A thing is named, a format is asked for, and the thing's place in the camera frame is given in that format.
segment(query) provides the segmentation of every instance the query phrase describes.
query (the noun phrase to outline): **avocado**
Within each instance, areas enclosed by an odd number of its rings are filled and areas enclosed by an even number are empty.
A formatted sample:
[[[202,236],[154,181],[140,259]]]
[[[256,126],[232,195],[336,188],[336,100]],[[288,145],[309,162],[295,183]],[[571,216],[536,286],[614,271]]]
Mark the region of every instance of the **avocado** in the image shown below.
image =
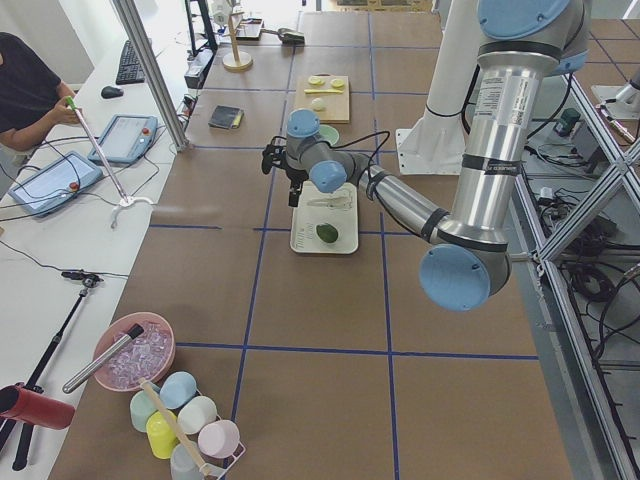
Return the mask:
[[[329,223],[316,225],[316,233],[320,240],[325,243],[335,243],[338,240],[338,230]]]

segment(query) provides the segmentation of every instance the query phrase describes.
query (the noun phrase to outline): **table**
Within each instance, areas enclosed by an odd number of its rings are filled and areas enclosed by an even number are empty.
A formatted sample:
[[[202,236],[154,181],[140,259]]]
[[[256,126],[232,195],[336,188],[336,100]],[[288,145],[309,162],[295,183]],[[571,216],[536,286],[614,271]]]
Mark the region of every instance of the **table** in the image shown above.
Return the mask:
[[[146,84],[126,85],[123,87],[124,96],[116,99],[104,100],[100,97],[102,87],[113,84],[115,80],[124,39],[124,36],[114,39],[113,47],[75,99],[96,135],[102,132],[116,113],[155,115],[160,124],[163,123]],[[163,42],[157,42],[157,48],[162,49],[158,52],[158,62],[177,107],[187,93],[182,78],[187,69],[185,48]],[[148,160],[140,160],[118,175],[124,188],[132,192],[157,170],[157,174],[139,192],[139,195],[150,197],[154,201],[160,196],[175,156],[170,136],[161,132],[162,129],[156,144],[147,154]],[[73,149],[86,155],[91,149],[86,140],[55,142],[55,139],[78,135],[84,135],[80,127],[57,126],[47,140],[53,142],[62,153]],[[44,166],[59,156],[53,147],[45,146],[36,152],[30,165]],[[28,175],[29,171],[25,171],[20,178],[24,179]],[[119,200],[118,193],[108,178],[89,192],[111,202],[117,203]],[[0,206],[13,203],[5,196]],[[95,196],[80,196],[70,205],[45,218],[3,222],[6,232],[0,240],[45,264],[126,275],[135,260],[152,209],[140,204],[124,210],[118,217],[118,227],[112,230],[109,226],[112,208]],[[0,220],[22,215],[24,212],[20,208],[0,210]],[[63,279],[55,270],[39,267],[32,260],[2,245],[0,264],[3,304],[0,322],[5,332],[0,338],[0,383],[4,386],[27,380],[70,311],[81,285]],[[39,384],[45,389],[45,394],[52,398],[74,405],[80,399],[82,388],[72,395],[65,395],[62,393],[62,385],[91,359],[97,339],[110,323],[126,283],[126,278],[122,277],[104,275],[103,279],[104,282],[91,290],[83,301],[41,377]],[[3,472],[11,469],[20,436],[19,427],[20,424],[14,429],[0,456],[0,470]],[[66,433],[67,430],[36,428],[29,465],[21,472],[11,472],[12,477],[46,478]]]
[[[515,277],[476,311],[434,306],[416,279],[426,245],[363,199],[353,255],[289,248],[288,181],[259,164],[295,80],[349,76],[342,142],[422,115],[439,19],[389,15],[305,13],[304,47],[244,44],[254,65],[242,73],[214,63],[187,130],[195,148],[176,156],[114,318],[172,323],[171,370],[190,371],[240,428],[247,453],[230,478],[572,478]],[[240,128],[208,127],[218,104],[244,109]],[[380,160],[397,173],[394,149]],[[450,207],[456,178],[406,181]],[[88,383],[50,479],[169,478],[129,399]]]

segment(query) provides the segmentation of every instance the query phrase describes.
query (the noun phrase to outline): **white desk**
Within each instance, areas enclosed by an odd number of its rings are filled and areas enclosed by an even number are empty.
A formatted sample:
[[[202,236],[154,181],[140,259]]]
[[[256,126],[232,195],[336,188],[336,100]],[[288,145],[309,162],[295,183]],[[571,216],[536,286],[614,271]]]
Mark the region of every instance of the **white desk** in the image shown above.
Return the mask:
[[[99,135],[117,113],[155,115],[161,125],[164,123],[146,83],[124,86],[124,96],[116,99],[104,100],[100,97],[101,89],[115,81],[123,41],[124,38],[114,41],[113,48],[76,96],[76,104],[83,109],[95,135]],[[162,45],[161,48],[164,50],[157,57],[158,63],[177,107],[187,93],[183,79],[187,70],[186,47],[172,44],[166,48]],[[58,126],[50,133],[48,140],[83,134],[80,127]],[[55,145],[63,153],[76,150],[86,155],[91,149],[88,141]],[[138,195],[158,200],[174,155],[175,148],[168,132],[165,132],[147,153],[147,157],[158,166],[159,172]],[[58,157],[59,154],[52,148],[44,147],[36,152],[30,163],[44,166]],[[154,172],[155,167],[141,159],[118,178],[127,193],[131,194]],[[29,171],[24,172],[20,179],[29,175]],[[102,180],[89,192],[114,203],[120,199],[109,178]],[[8,195],[0,201],[1,207],[12,204],[14,202]],[[136,204],[123,210],[115,230],[109,225],[112,209],[111,205],[96,197],[80,196],[58,212],[41,219],[0,221],[5,229],[0,239],[45,264],[128,274],[147,230],[152,207]],[[3,208],[0,210],[0,220],[24,214],[20,207]],[[80,399],[82,388],[65,395],[62,385],[91,360],[95,344],[110,323],[126,283],[123,278],[103,278],[104,282],[91,290],[82,302],[38,382],[49,397],[73,405],[77,405]],[[0,245],[0,329],[3,332],[0,336],[0,388],[19,381],[26,382],[53,335],[62,326],[81,288],[78,282],[66,280],[59,272],[41,268],[28,258]],[[21,426],[21,423],[16,424],[0,454],[0,477],[42,480],[49,475],[67,430],[37,427],[28,466],[21,472],[13,472],[11,464]]]

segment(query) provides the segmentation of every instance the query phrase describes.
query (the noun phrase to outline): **white plate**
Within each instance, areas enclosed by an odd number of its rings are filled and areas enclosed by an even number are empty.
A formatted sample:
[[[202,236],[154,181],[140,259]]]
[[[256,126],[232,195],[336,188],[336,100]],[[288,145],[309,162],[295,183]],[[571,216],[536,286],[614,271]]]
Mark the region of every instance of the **white plate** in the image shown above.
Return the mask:
[[[338,239],[326,243],[316,226],[329,223],[338,230]],[[349,254],[358,249],[358,190],[345,183],[333,193],[320,192],[304,182],[298,207],[293,211],[291,249],[298,253]]]

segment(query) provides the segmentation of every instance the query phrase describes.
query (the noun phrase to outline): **black tripod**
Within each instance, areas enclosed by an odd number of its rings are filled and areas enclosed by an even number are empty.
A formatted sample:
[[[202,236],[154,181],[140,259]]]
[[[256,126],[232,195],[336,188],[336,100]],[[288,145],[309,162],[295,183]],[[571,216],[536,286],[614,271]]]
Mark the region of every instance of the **black tripod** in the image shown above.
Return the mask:
[[[49,363],[49,360],[51,360],[51,357],[53,356],[53,353],[56,351],[56,348],[58,348],[58,345],[60,345],[60,342],[62,341],[62,335],[64,334],[64,331],[67,328],[67,325],[69,325],[71,318],[73,317],[76,310],[80,306],[80,302],[82,302],[82,300],[89,294],[89,289],[94,288],[96,285],[98,285],[99,282],[102,281],[102,279],[98,275],[94,273],[86,273],[81,270],[71,271],[71,272],[62,272],[62,276],[65,278],[69,278],[71,280],[81,280],[82,290],[80,290],[80,293],[78,294],[78,299],[76,300],[75,304],[71,308],[71,311],[67,315],[67,318],[62,324],[62,327],[60,327],[60,330],[58,330],[58,332],[51,339],[51,343],[49,343],[47,350],[44,352],[44,355],[42,355],[42,358],[40,359],[35,370],[29,377],[29,380],[27,380],[27,383],[24,385],[22,385],[21,383],[17,384],[22,386],[22,388],[32,390],[36,393],[44,392],[44,390],[36,384],[38,382],[38,379],[40,378],[40,375],[42,375],[42,372],[44,371],[45,367]],[[2,425],[2,428],[0,428],[0,451],[2,451],[17,421],[14,420],[13,418],[7,418],[7,419],[0,418],[0,420],[2,420],[2,423],[0,423],[0,425]],[[16,458],[13,462],[14,470],[22,470],[24,467],[27,466],[27,456],[29,455],[29,447],[31,445],[31,436],[33,435],[33,427],[34,425],[30,423],[23,423],[22,425],[22,432],[20,433],[20,442],[18,443],[18,451],[16,452]]]

